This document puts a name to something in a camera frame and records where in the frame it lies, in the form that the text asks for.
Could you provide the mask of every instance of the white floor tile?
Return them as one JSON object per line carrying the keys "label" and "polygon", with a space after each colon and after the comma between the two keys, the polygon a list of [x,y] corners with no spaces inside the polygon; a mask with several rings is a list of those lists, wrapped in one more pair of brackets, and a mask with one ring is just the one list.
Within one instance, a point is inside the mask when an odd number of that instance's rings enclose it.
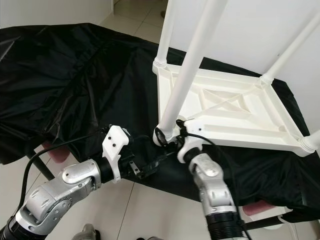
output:
{"label": "white floor tile", "polygon": [[139,29],[136,31],[135,36],[158,44],[161,37],[161,31],[161,27],[143,22]]}
{"label": "white floor tile", "polygon": [[143,21],[156,0],[121,0],[114,6],[114,14]]}
{"label": "white floor tile", "polygon": [[[48,168],[54,175],[57,175],[61,169],[76,163],[77,160],[70,155],[65,162],[60,164],[51,160],[48,163]],[[40,175],[31,189],[35,189],[45,181],[47,180],[44,176]],[[70,240],[75,234],[82,231],[85,224],[93,224],[101,232],[102,239],[116,240],[132,187],[133,182],[125,179],[117,184],[112,182],[103,184],[99,190],[92,192],[87,198],[76,203],[46,240]]]}
{"label": "white floor tile", "polygon": [[286,224],[276,230],[264,228],[249,230],[249,234],[253,240],[293,240],[290,229]]}
{"label": "white floor tile", "polygon": [[298,222],[295,224],[299,240],[320,239],[320,225],[318,221]]}
{"label": "white floor tile", "polygon": [[143,22],[162,28],[164,25],[164,18],[160,15],[160,12],[166,10],[166,8],[167,6],[164,1],[157,2]]}
{"label": "white floor tile", "polygon": [[208,240],[199,202],[134,184],[118,240]]}
{"label": "white floor tile", "polygon": [[111,29],[123,34],[134,35],[141,23],[141,21],[137,21],[125,16],[112,14],[100,25],[107,29]]}

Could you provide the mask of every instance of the tiled floor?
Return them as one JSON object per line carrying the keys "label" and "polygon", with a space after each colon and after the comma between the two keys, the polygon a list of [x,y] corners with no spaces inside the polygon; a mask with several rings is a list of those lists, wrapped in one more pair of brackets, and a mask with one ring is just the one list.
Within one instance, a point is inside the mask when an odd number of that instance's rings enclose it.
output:
{"label": "tiled floor", "polygon": [[[114,15],[101,25],[159,43],[163,24],[160,11],[164,9],[162,0],[120,0],[115,5]],[[61,164],[54,163],[47,154],[42,159],[55,175],[62,168],[77,162],[72,155]],[[0,227],[5,225],[18,204],[26,164],[27,159],[22,158],[9,165],[0,165]],[[29,193],[45,180],[33,167],[28,181]],[[104,184],[100,190],[78,202],[47,239],[70,240],[86,223],[100,230],[102,240],[135,240],[151,236],[165,240],[209,239],[199,202],[127,180]],[[294,227],[299,240],[319,238],[316,234],[319,233],[317,222],[298,223]],[[288,225],[277,230],[256,229],[250,233],[253,240],[293,240]]]}
{"label": "tiled floor", "polygon": [[164,0],[120,0],[101,26],[158,44],[164,24],[160,12],[165,9]]}

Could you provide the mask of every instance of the black metal frame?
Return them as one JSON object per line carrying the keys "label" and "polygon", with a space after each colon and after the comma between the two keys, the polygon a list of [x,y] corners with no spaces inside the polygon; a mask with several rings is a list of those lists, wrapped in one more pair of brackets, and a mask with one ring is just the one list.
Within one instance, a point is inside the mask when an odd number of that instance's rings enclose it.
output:
{"label": "black metal frame", "polygon": [[[30,150],[26,153],[26,156],[31,159],[36,152],[34,150]],[[49,181],[54,179],[55,176],[52,174],[52,172],[49,170],[49,168],[46,166],[46,164],[41,160],[40,157],[37,157],[36,160],[33,163],[36,168],[48,179]]]}
{"label": "black metal frame", "polygon": [[[310,216],[305,213],[298,212],[296,210],[280,215],[280,217],[281,219],[289,223],[300,223],[317,220],[317,218],[315,218],[314,216]],[[269,218],[248,222],[245,225],[247,230],[252,230],[274,226],[278,224],[283,224],[283,222],[279,220],[278,216],[272,216]]]}

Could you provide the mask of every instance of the black cable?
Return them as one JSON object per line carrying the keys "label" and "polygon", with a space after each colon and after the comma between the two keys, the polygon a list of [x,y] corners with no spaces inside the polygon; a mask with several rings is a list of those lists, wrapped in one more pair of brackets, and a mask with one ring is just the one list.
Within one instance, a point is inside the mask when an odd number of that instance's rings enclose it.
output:
{"label": "black cable", "polygon": [[34,161],[37,159],[37,157],[41,156],[42,154],[46,153],[46,152],[49,152],[51,150],[54,150],[54,149],[57,149],[57,148],[60,148],[64,145],[68,145],[68,144],[71,144],[73,142],[76,142],[76,141],[79,141],[79,140],[82,140],[82,139],[87,139],[89,137],[92,137],[98,133],[100,133],[101,130],[99,131],[96,131],[94,133],[91,133],[89,135],[86,135],[86,136],[82,136],[82,137],[78,137],[78,138],[75,138],[75,139],[72,139],[72,140],[69,140],[69,141],[66,141],[66,142],[63,142],[63,143],[60,143],[60,144],[57,144],[57,145],[53,145],[51,147],[48,147],[44,150],[41,150],[39,151],[37,154],[33,155],[31,157],[31,159],[29,160],[29,162],[27,163],[26,167],[25,167],[25,170],[24,170],[24,174],[23,174],[23,180],[22,180],[22,187],[21,187],[21,196],[20,196],[20,202],[19,202],[19,205],[17,207],[17,210],[15,212],[15,214],[17,213],[17,211],[19,211],[19,209],[23,206],[24,202],[25,202],[25,198],[26,198],[26,191],[27,191],[27,182],[28,182],[28,175],[29,175],[29,171],[30,171],[30,168],[32,166],[32,164],[34,163]]}
{"label": "black cable", "polygon": [[[239,210],[239,188],[237,187],[237,182],[236,182],[236,177],[235,177],[235,173],[233,171],[233,168],[231,166],[231,163],[229,161],[229,158],[225,155],[225,153],[220,149],[220,147],[218,147],[217,145],[215,145],[211,140],[209,140],[208,138],[204,137],[204,136],[200,136],[200,135],[197,135],[197,134],[192,134],[192,133],[185,133],[184,134],[185,136],[190,136],[190,137],[194,137],[194,138],[199,138],[199,139],[203,139],[205,141],[207,141],[208,143],[210,143],[212,146],[214,146],[226,159],[226,162],[230,168],[230,174],[231,174],[231,179],[232,179],[232,183],[233,183],[233,186],[234,186],[234,200],[235,200],[235,209],[236,209],[236,213],[238,214],[238,217],[239,219],[241,219],[241,216],[240,216],[240,210]],[[241,224],[241,227],[243,229],[243,231],[245,232],[247,238],[249,240],[252,240],[250,234],[248,233],[248,231],[246,230],[245,226],[243,226]]]}

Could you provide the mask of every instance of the white pole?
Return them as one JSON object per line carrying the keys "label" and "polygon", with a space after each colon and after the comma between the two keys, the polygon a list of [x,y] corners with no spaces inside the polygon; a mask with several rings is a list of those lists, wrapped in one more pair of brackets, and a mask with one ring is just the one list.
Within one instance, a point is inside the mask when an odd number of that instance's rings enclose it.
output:
{"label": "white pole", "polygon": [[[163,132],[167,140],[172,138],[178,114],[184,104],[208,45],[213,38],[227,2],[228,0],[206,1],[202,16],[193,34],[169,101],[166,105],[161,121],[157,126]],[[153,140],[157,144],[155,135],[153,135]]]}
{"label": "white pole", "polygon": [[175,15],[176,15],[175,1],[176,0],[169,0],[166,7],[165,18],[164,18],[164,23],[162,27],[158,52],[153,61],[153,65],[158,68],[164,68],[167,65],[167,54],[168,54],[171,35],[174,29],[174,23],[175,23]]}
{"label": "white pole", "polygon": [[320,24],[320,12],[318,12],[308,25],[302,30],[302,32],[296,37],[296,39],[289,45],[289,47],[283,52],[283,54],[275,61],[270,69],[263,74],[260,78],[263,82],[271,84],[276,77],[279,70],[286,64],[291,55],[304,43],[309,35]]}

